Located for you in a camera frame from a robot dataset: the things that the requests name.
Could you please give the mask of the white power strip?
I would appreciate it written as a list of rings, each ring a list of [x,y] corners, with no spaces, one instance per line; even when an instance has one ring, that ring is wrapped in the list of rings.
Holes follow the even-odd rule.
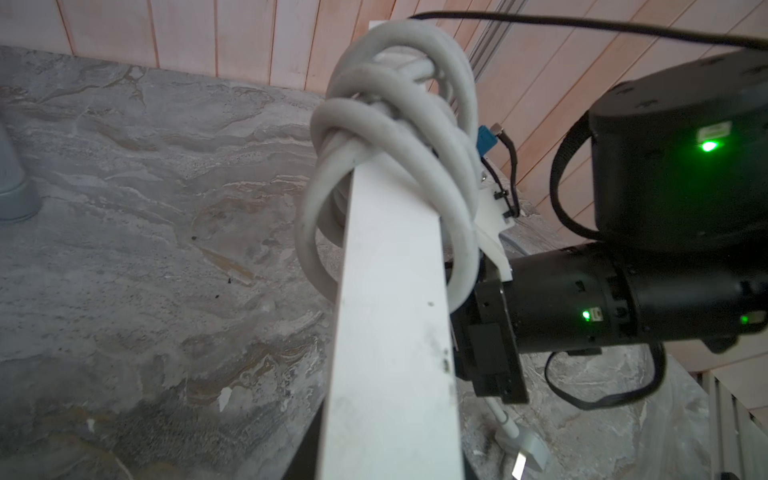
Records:
[[[418,20],[353,43],[311,117],[295,247],[336,317],[319,479],[464,475],[449,316],[479,270],[477,128],[462,48]]]

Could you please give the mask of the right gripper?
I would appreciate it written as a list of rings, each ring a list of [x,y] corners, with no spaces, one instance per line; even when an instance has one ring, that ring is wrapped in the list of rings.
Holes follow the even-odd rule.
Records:
[[[526,404],[529,394],[504,287],[496,265],[482,255],[474,289],[450,315],[456,376],[478,397]]]

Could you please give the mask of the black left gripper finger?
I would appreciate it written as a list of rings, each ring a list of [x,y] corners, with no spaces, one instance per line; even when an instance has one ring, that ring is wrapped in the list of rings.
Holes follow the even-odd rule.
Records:
[[[294,454],[283,480],[314,480],[320,449],[320,437],[323,421],[324,402],[313,417],[312,422]]]

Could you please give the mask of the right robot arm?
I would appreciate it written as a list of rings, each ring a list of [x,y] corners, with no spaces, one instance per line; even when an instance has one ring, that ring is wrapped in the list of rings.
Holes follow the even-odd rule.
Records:
[[[654,393],[668,341],[720,354],[767,326],[767,55],[743,49],[623,82],[563,139],[550,187],[582,145],[592,155],[595,227],[583,243],[514,259],[508,281],[482,268],[452,314],[456,376],[479,397],[524,404],[525,354],[597,355],[644,345],[651,381],[582,410]]]

